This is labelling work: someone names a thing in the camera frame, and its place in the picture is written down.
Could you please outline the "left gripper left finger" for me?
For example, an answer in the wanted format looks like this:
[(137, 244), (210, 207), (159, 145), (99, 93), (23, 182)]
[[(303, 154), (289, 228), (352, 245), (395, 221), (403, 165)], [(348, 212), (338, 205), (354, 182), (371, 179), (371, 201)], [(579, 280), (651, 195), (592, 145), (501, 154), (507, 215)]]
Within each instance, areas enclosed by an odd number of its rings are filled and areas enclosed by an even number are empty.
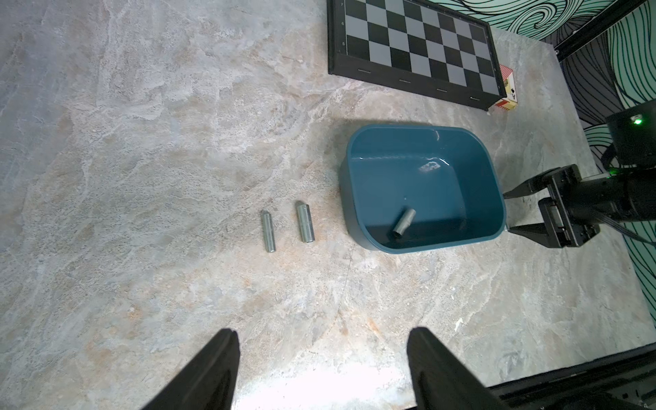
[(230, 409), (239, 362), (238, 334), (222, 329), (145, 408)]

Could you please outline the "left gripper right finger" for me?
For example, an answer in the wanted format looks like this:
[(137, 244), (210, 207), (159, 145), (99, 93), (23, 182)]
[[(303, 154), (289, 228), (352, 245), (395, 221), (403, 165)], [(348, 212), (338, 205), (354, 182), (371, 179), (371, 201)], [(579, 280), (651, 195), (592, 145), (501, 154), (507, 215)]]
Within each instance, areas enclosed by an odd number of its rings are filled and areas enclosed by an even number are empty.
[(418, 409), (506, 409), (425, 327), (409, 333), (408, 365)]

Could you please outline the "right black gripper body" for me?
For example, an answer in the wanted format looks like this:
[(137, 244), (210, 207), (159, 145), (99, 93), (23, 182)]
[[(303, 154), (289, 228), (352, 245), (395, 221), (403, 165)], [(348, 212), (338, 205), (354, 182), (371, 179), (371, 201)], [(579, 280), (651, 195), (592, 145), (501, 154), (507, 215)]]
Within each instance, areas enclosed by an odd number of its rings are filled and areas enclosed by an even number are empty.
[(601, 231), (598, 224), (576, 220), (568, 203), (569, 191), (581, 181), (577, 165), (554, 168), (536, 178), (548, 197), (538, 203), (543, 223), (536, 242), (550, 249), (578, 248)]

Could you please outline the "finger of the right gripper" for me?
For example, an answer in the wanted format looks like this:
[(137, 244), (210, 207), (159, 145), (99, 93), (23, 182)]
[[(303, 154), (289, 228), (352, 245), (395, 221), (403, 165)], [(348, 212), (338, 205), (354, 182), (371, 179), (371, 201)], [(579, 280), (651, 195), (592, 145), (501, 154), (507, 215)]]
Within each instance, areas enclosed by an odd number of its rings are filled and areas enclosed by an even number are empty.
[(534, 177), (526, 179), (511, 191), (505, 192), (503, 194), (504, 199), (514, 199), (524, 196), (531, 196), (538, 193), (539, 191), (544, 190), (547, 187), (546, 177), (549, 173), (555, 171), (555, 168), (549, 169), (545, 172), (542, 172)]

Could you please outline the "silver socket three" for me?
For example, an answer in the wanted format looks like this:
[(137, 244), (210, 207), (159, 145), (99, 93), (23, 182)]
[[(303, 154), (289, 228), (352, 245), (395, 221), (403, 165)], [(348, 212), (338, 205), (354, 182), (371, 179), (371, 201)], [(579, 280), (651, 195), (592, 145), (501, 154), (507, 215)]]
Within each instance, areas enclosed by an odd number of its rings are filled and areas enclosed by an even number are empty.
[(261, 211), (261, 223), (263, 231), (263, 241), (265, 245), (265, 250), (268, 253), (273, 253), (276, 251), (274, 230), (273, 230), (273, 218), (271, 214), (266, 211)]

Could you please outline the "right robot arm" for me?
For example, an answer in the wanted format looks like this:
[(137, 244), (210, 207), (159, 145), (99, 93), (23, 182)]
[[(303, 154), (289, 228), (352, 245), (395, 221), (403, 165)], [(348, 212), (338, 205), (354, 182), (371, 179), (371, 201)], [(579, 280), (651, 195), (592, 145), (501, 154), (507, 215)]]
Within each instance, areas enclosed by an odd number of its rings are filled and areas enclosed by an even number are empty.
[(584, 179), (577, 165), (542, 172), (503, 194), (506, 199), (547, 190), (538, 202), (543, 222), (509, 227), (510, 233), (550, 249), (578, 248), (607, 225), (635, 241), (654, 240), (624, 227), (655, 220), (655, 102), (606, 118), (613, 143), (602, 156), (606, 173)]

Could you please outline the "silver socket four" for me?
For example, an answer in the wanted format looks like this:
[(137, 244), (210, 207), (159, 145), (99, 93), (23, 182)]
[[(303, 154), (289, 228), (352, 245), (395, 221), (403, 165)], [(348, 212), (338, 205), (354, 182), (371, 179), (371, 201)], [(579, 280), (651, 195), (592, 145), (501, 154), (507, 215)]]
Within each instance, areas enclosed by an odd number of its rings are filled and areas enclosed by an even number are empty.
[(415, 215), (416, 211), (413, 208), (405, 209), (401, 215), (401, 218), (398, 220), (392, 230), (392, 234), (395, 238), (401, 238), (404, 235), (406, 230), (408, 230), (408, 227), (412, 225)]

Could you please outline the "silver socket one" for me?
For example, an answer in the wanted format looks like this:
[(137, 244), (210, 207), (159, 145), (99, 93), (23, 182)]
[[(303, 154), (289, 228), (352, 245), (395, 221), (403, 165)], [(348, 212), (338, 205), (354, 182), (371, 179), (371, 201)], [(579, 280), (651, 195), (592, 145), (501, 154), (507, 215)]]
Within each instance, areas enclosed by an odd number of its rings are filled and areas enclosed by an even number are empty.
[(314, 226), (309, 205), (303, 201), (297, 201), (296, 211), (302, 242), (306, 244), (314, 242)]

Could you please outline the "teal plastic storage tray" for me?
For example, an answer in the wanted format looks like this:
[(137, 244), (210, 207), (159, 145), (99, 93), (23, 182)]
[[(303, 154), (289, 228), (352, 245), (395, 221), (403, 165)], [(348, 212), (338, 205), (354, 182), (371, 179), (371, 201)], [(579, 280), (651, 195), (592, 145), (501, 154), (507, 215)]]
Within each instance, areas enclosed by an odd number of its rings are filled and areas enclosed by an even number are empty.
[[(506, 227), (490, 153), (463, 128), (364, 126), (350, 137), (338, 180), (348, 234), (365, 249), (399, 255), (476, 244)], [(406, 208), (415, 218), (395, 238)]]

